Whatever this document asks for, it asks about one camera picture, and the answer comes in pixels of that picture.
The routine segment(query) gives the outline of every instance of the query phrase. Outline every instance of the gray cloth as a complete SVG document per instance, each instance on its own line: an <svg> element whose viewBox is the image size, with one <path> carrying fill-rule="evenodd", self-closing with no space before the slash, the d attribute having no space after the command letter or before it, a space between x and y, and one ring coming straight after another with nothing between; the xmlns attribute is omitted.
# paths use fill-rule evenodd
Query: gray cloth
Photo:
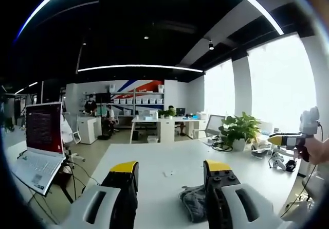
<svg viewBox="0 0 329 229"><path fill-rule="evenodd" d="M185 190L179 194L179 198L186 207L189 218L193 223L204 222L207 220L205 207L205 187L204 185L187 187L183 186Z"/></svg>

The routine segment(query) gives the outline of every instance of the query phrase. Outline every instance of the laptop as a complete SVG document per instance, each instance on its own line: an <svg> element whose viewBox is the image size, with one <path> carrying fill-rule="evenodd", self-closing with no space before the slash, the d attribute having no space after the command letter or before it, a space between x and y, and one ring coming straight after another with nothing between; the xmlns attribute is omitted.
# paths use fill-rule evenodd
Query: laptop
<svg viewBox="0 0 329 229"><path fill-rule="evenodd" d="M14 175L34 191L46 195L65 160L61 134L62 103L26 106L27 150L12 167Z"/></svg>

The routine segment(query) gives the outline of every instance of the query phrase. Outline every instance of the led light strip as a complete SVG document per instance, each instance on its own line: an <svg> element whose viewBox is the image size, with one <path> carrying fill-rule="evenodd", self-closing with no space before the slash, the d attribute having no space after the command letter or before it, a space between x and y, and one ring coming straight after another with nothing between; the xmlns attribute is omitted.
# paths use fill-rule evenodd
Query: led light strip
<svg viewBox="0 0 329 229"><path fill-rule="evenodd" d="M34 86L34 85L36 85L37 83L38 83L38 82L32 83L32 84L28 85L28 87ZM18 90L15 94L20 93L20 92L23 91L25 88L23 88L23 89L21 89L21 90Z"/></svg>
<svg viewBox="0 0 329 229"><path fill-rule="evenodd" d="M121 65L99 66L99 67L92 67L92 68L82 68L82 69L79 69L78 72L92 71L93 69L101 69L101 68L124 68L124 67L171 68L171 69L180 69L182 71L193 71L193 72L199 72L199 73L203 72L199 69L193 69L193 68L164 66L164 65L151 65L151 64L150 65L148 65L148 64L121 64Z"/></svg>
<svg viewBox="0 0 329 229"><path fill-rule="evenodd" d="M274 18L266 11L266 9L256 0L247 0L250 2L255 8L259 10L261 14L265 16L265 18L271 23L271 25L275 28L279 35L283 35L283 31L279 24L274 20Z"/></svg>
<svg viewBox="0 0 329 229"><path fill-rule="evenodd" d="M31 19L46 5L50 2L51 0L43 0L42 3L33 11L33 13L30 15L30 17L27 19L27 21L24 23L22 26L20 32L18 33L16 39L20 36L26 25L31 21ZM276 29L276 31L279 33L279 35L283 35L283 31L278 25L278 23L273 19L273 17L266 11L266 9L256 0L247 0L250 2L255 8L257 8L261 14L263 14L267 20L272 24L272 26Z"/></svg>

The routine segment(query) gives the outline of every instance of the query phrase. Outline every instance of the white table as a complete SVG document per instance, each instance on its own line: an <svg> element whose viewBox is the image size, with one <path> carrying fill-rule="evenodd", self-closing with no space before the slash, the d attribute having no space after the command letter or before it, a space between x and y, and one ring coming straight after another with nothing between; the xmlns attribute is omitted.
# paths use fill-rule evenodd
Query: white table
<svg viewBox="0 0 329 229"><path fill-rule="evenodd" d="M92 177L102 182L115 165L139 162L138 208L134 228L208 228L208 223L193 224L178 194L184 185L203 184L203 161L221 161L231 166L241 183L247 183L273 203L279 213L294 185L300 162L293 173L270 169L265 159L250 152L216 152L199 140L172 144L111 144ZM163 173L172 172L165 177ZM95 182L90 179L88 187Z"/></svg>
<svg viewBox="0 0 329 229"><path fill-rule="evenodd" d="M206 128L207 120L189 118L186 119L184 117L173 117L172 119L169 118L159 118L159 119L137 119L136 117L132 120L132 129L130 133L130 143L133 140L133 132L136 129L136 123L143 123L143 122L156 122L157 123L157 133L160 137L160 142L162 143L173 143L175 142L175 122L186 122L186 132L190 138L193 138L193 130L200 129L203 130ZM196 138L205 137L198 133Z"/></svg>
<svg viewBox="0 0 329 229"><path fill-rule="evenodd" d="M78 125L83 144L92 144L102 134L100 117L79 117Z"/></svg>

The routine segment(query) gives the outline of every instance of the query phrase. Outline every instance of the ceiling beam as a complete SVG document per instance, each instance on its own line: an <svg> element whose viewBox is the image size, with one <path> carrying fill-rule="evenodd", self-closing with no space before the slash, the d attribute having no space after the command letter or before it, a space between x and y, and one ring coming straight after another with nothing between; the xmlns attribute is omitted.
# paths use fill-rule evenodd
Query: ceiling beam
<svg viewBox="0 0 329 229"><path fill-rule="evenodd" d="M292 0L257 0L268 12L291 3ZM213 45L227 41L227 37L248 23L262 16L252 4L243 0L217 22L187 53L178 66L190 66L209 51L210 39Z"/></svg>

